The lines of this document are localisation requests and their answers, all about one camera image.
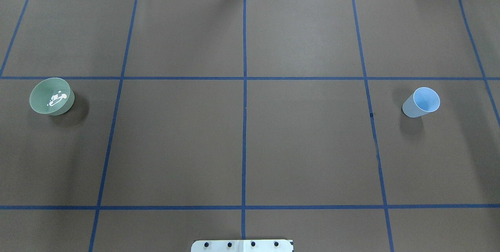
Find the light blue plastic cup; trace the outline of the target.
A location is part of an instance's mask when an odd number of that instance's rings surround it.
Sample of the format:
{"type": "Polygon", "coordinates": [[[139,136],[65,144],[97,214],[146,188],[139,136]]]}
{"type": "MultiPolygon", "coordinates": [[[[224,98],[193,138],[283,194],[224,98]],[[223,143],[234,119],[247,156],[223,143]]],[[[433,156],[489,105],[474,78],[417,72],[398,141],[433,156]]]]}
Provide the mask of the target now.
{"type": "Polygon", "coordinates": [[[404,115],[417,118],[438,110],[441,104],[439,95],[431,88],[418,88],[402,105],[404,115]]]}

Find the light green bowl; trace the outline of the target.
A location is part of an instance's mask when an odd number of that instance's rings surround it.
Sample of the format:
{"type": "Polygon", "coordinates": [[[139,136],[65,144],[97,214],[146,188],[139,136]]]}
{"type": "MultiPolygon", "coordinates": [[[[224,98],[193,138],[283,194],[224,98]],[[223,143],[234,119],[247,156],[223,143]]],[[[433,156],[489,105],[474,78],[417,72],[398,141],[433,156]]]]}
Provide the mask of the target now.
{"type": "Polygon", "coordinates": [[[59,116],[73,106],[75,94],[62,78],[47,78],[37,84],[30,94],[30,107],[36,113],[59,116]]]}

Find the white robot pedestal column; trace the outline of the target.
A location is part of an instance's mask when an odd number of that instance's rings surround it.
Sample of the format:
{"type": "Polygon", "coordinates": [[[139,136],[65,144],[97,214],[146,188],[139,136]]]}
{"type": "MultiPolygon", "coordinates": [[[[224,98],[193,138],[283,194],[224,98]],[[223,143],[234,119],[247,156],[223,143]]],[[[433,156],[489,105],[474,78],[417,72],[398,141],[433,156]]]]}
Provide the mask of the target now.
{"type": "Polygon", "coordinates": [[[195,241],[191,252],[293,252],[287,239],[234,239],[195,241]]]}

